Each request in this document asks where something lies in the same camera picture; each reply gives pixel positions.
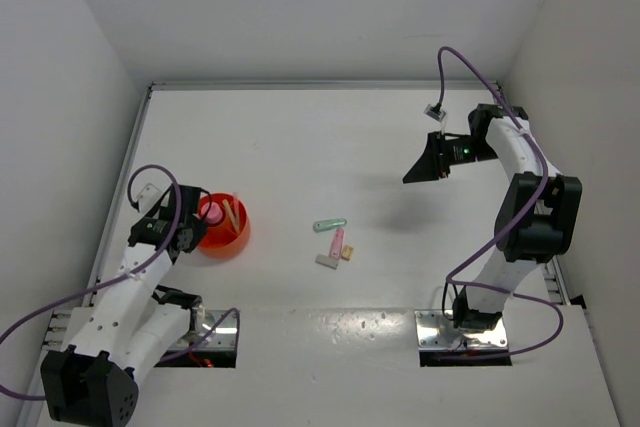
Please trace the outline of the green correction tape case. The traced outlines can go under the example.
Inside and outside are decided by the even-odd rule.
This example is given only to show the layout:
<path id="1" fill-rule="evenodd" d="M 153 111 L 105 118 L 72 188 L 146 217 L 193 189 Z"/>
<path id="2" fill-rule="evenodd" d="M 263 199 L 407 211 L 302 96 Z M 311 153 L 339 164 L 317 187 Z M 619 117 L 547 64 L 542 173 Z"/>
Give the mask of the green correction tape case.
<path id="1" fill-rule="evenodd" d="M 313 223 L 313 231 L 316 233 L 326 232 L 333 229 L 342 228 L 347 224 L 345 218 L 324 219 Z"/>

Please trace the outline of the orange round desk organizer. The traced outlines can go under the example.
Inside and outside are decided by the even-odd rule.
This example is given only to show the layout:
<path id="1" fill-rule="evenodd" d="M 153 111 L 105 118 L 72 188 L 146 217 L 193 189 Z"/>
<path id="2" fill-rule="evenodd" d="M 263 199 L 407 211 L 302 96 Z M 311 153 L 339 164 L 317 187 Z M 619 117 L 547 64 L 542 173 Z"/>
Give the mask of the orange round desk organizer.
<path id="1" fill-rule="evenodd" d="M 247 246 L 251 233 L 249 216 L 245 205 L 239 199 L 241 232 L 236 235 L 223 207 L 222 201 L 231 199 L 229 193 L 205 193 L 200 199 L 199 213 L 203 219 L 203 210 L 210 202 L 216 202 L 223 209 L 224 220 L 217 225 L 206 222 L 206 234 L 198 245 L 199 251 L 215 261 L 226 261 L 238 256 Z"/>

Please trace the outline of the pink correction tape case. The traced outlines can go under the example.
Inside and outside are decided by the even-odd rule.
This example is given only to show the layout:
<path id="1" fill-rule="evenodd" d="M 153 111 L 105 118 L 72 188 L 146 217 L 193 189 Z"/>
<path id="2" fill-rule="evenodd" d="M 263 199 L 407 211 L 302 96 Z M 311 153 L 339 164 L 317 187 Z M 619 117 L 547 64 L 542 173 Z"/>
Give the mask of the pink correction tape case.
<path id="1" fill-rule="evenodd" d="M 343 248 L 343 241 L 344 241 L 344 229 L 337 228 L 334 232 L 331 247 L 330 247 L 330 252 L 329 252 L 330 258 L 335 260 L 340 259 L 342 248 Z"/>

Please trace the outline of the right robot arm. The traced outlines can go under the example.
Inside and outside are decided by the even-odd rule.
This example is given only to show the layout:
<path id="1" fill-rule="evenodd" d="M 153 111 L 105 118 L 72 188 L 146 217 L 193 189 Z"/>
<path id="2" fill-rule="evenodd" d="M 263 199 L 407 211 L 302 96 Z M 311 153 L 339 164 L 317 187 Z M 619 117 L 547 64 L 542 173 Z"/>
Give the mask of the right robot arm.
<path id="1" fill-rule="evenodd" d="M 493 159 L 503 167 L 509 187 L 494 224 L 491 255 L 474 280 L 454 288 L 453 325 L 482 331 L 496 326 L 508 297 L 531 271 L 569 249 L 582 183 L 541 153 L 523 108 L 480 104 L 468 123 L 467 134 L 428 133 L 423 153 L 402 181 L 437 181 L 454 166 Z"/>

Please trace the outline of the pink glue stick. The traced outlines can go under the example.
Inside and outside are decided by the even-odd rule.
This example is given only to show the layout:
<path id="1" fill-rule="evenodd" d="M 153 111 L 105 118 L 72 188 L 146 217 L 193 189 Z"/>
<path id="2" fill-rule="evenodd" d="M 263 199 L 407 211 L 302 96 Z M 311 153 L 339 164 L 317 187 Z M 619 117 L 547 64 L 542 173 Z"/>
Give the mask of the pink glue stick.
<path id="1" fill-rule="evenodd" d="M 202 216 L 209 225 L 217 225 L 224 220 L 225 213 L 218 203 L 210 202 Z"/>

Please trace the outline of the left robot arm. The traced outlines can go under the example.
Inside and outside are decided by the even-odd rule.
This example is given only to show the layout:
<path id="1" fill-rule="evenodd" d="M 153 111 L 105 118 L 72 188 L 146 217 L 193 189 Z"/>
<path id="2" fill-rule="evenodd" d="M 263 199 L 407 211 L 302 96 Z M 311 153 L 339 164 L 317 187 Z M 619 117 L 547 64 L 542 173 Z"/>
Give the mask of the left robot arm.
<path id="1" fill-rule="evenodd" d="M 124 426 L 140 386 L 171 345 L 195 330 L 202 298 L 164 287 L 181 253 L 192 252 L 206 226 L 203 189 L 181 187 L 157 201 L 131 229 L 118 269 L 125 280 L 102 294 L 60 352 L 40 367 L 52 420 L 81 426 Z"/>

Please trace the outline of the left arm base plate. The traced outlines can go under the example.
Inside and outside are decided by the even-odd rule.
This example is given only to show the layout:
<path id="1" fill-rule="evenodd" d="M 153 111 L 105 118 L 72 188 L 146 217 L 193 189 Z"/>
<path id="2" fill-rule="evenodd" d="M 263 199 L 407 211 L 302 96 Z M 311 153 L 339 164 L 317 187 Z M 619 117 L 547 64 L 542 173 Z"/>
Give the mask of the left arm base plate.
<path id="1" fill-rule="evenodd" d="M 196 314 L 195 324 L 183 337 L 188 343 L 202 338 L 199 350 L 233 350 L 238 344 L 240 314 L 232 310 L 200 311 Z"/>

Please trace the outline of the yellow pen with clear cap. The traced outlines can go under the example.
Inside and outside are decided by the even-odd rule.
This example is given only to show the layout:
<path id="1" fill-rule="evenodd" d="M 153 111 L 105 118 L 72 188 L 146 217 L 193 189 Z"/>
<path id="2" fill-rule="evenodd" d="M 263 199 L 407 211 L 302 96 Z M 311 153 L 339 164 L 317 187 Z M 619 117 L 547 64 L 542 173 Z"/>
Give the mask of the yellow pen with clear cap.
<path id="1" fill-rule="evenodd" d="M 241 232 L 241 224 L 239 216 L 239 198 L 237 194 L 232 193 L 231 199 L 225 198 L 222 203 L 235 234 L 239 235 Z"/>

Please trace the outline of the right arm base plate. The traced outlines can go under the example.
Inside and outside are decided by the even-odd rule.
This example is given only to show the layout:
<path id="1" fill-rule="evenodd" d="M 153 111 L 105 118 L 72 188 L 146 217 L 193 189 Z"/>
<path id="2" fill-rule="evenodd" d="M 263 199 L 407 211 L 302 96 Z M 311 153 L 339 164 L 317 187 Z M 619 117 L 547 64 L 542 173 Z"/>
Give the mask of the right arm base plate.
<path id="1" fill-rule="evenodd" d="M 455 328 L 448 319 L 450 310 L 415 310 L 414 319 L 419 348 L 422 351 L 506 350 L 508 340 L 504 322 L 493 329 Z"/>

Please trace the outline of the yellow eraser block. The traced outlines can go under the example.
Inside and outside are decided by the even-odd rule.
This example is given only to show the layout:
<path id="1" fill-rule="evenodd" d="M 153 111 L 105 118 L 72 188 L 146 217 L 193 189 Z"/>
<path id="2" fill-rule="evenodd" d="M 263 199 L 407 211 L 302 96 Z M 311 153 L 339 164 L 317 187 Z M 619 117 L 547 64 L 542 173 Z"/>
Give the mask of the yellow eraser block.
<path id="1" fill-rule="evenodd" d="M 345 245 L 341 252 L 341 258 L 343 260 L 349 261 L 353 255 L 354 248 L 349 245 Z"/>

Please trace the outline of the grey eraser block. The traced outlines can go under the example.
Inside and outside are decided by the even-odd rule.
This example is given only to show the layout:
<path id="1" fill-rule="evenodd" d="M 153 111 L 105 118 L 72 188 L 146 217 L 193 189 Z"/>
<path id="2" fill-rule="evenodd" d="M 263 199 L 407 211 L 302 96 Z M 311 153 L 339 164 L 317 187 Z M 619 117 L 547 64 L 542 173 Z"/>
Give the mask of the grey eraser block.
<path id="1" fill-rule="evenodd" d="M 333 270 L 336 270 L 339 265 L 339 261 L 337 259 L 322 254 L 318 254 L 316 256 L 315 262 L 321 266 L 328 267 Z"/>

